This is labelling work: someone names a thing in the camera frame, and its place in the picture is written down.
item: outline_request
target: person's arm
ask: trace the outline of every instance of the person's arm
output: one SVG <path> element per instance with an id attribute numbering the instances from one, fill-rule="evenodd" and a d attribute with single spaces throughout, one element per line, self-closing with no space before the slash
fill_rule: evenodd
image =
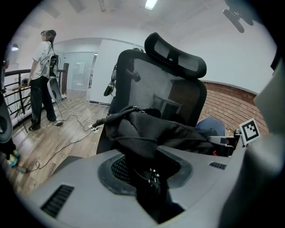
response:
<path id="1" fill-rule="evenodd" d="M 128 75 L 130 79 L 134 79 L 135 82 L 138 82 L 139 80 L 141 80 L 141 77 L 137 71 L 131 72 L 129 69 L 126 69 L 126 74 Z"/>
<path id="2" fill-rule="evenodd" d="M 35 73 L 35 70 L 36 70 L 36 67 L 37 67 L 38 63 L 39 63 L 39 62 L 36 61 L 36 60 L 33 61 L 33 64 L 32 64 L 32 67 L 31 67 L 30 76 L 29 76 L 29 78 L 28 78 L 28 86 L 29 86 L 30 83 L 31 83 L 31 79 L 33 78 L 33 75 L 34 75 L 34 73 Z"/>
<path id="3" fill-rule="evenodd" d="M 7 69 L 9 67 L 9 64 L 10 64 L 10 60 L 6 60 L 5 61 L 5 69 Z"/>

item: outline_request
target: black cable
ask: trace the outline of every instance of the black cable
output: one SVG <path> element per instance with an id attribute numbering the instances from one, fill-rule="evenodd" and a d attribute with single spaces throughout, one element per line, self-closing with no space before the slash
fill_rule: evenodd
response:
<path id="1" fill-rule="evenodd" d="M 15 101 L 18 100 L 18 98 L 16 98 L 16 94 L 14 94 L 14 100 L 15 100 Z M 14 104 L 14 106 L 15 106 L 15 111 L 18 111 L 18 110 L 19 110 L 18 102 L 16 102 L 16 103 Z M 17 112 L 16 112 L 16 117 L 17 117 L 17 121 L 18 121 L 18 123 L 19 123 L 19 122 L 20 122 L 20 119 L 19 119 L 19 116 L 17 115 Z"/>
<path id="2" fill-rule="evenodd" d="M 57 125 L 57 124 L 55 124 L 56 122 L 60 122 L 60 121 L 65 122 L 65 121 L 67 121 L 71 116 L 75 116 L 75 117 L 76 117 L 76 120 L 80 123 L 80 125 L 82 126 L 82 128 L 83 128 L 83 130 L 84 130 L 85 132 L 87 132 L 87 131 L 90 129 L 90 128 L 88 128 L 87 130 L 85 130 L 85 129 L 84 129 L 84 126 L 83 126 L 82 123 L 78 120 L 78 117 L 77 117 L 76 115 L 70 115 L 66 120 L 64 120 L 63 117 L 62 117 L 62 114 L 61 114 L 61 120 L 56 120 L 55 122 L 53 122 L 53 125 L 56 126 L 56 125 Z"/>
<path id="3" fill-rule="evenodd" d="M 53 159 L 54 158 L 54 156 L 55 155 L 57 155 L 59 152 L 61 152 L 63 149 L 65 149 L 66 147 L 68 147 L 69 145 L 71 145 L 71 144 L 73 144 L 73 143 L 77 143 L 77 142 L 80 142 L 80 141 L 82 141 L 82 140 L 84 140 L 86 137 L 88 137 L 90 134 L 91 134 L 92 132 L 90 132 L 88 135 L 86 135 L 84 138 L 82 138 L 82 139 L 80 139 L 80 140 L 77 140 L 77 141 L 75 141 L 75 142 L 71 142 L 71 143 L 69 143 L 68 145 L 66 145 L 65 147 L 63 147 L 63 148 L 61 148 L 58 152 L 56 152 L 48 161 L 47 161 L 47 163 L 44 165 L 44 166 L 42 166 L 42 167 L 40 167 L 40 162 L 39 161 L 36 161 L 36 169 L 34 169 L 34 170 L 30 170 L 30 171 L 27 171 L 27 173 L 30 173 L 30 172 L 34 172 L 34 171 L 36 171 L 36 170 L 40 170 L 40 169 L 42 169 L 42 168 L 44 168 L 49 162 L 50 162 L 50 160 L 51 159 Z"/>
<path id="4" fill-rule="evenodd" d="M 60 66 L 61 66 L 61 58 L 58 57 L 58 59 L 59 59 L 59 63 L 57 63 L 57 73 L 58 73 L 58 70 L 59 70 L 59 68 L 60 68 Z"/>
<path id="5" fill-rule="evenodd" d="M 26 124 L 25 124 L 25 121 L 24 121 L 24 119 L 25 119 L 25 114 L 24 114 L 24 112 L 23 112 L 23 116 L 24 116 L 24 117 L 22 117 L 22 115 L 21 115 L 20 118 L 21 118 L 21 121 L 22 121 L 22 123 L 23 123 L 23 126 L 24 126 L 26 132 L 28 132 L 28 131 L 27 131 Z"/>
<path id="6" fill-rule="evenodd" d="M 7 97 L 7 93 L 6 92 L 4 93 L 4 97 L 6 97 L 6 100 L 7 100 L 7 108 L 10 110 L 10 114 L 12 114 L 12 110 L 10 109 L 9 101 L 8 101 L 8 97 Z"/>
<path id="7" fill-rule="evenodd" d="M 20 93 L 20 91 L 17 92 L 17 100 L 20 99 L 19 93 Z M 22 114 L 21 114 L 21 107 L 20 107 L 20 105 L 18 106 L 18 102 L 16 102 L 16 106 L 17 106 L 17 110 L 19 111 L 19 115 L 17 115 L 17 121 L 18 121 L 18 123 L 22 122 L 25 131 L 28 132 L 28 131 L 27 131 L 27 127 L 26 127 L 26 125 L 25 125 L 25 123 L 24 123 L 24 118 L 22 117 Z"/>

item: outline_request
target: black strap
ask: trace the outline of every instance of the black strap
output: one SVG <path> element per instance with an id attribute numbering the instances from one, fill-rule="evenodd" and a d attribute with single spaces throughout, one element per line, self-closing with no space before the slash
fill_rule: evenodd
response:
<path id="1" fill-rule="evenodd" d="M 134 111 L 143 112 L 136 106 L 128 106 L 128 107 L 123 108 L 119 113 L 107 116 L 107 118 L 103 118 L 103 119 L 97 120 L 96 123 L 94 123 L 92 125 L 92 127 L 95 128 L 95 127 L 98 127 L 98 126 L 100 126 L 102 124 L 107 124 L 108 125 L 108 124 L 112 123 L 115 120 L 122 119 L 126 114 L 129 114 L 129 113 L 134 112 Z"/>

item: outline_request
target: wall light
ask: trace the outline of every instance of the wall light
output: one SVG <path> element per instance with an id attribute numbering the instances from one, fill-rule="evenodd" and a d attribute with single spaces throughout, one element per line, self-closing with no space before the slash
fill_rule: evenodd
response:
<path id="1" fill-rule="evenodd" d="M 12 51 L 17 51 L 17 50 L 19 50 L 18 44 L 13 44 Z"/>
<path id="2" fill-rule="evenodd" d="M 157 0 L 147 0 L 147 3 L 146 3 L 144 8 L 149 9 L 149 10 L 153 10 L 156 2 L 157 2 Z"/>

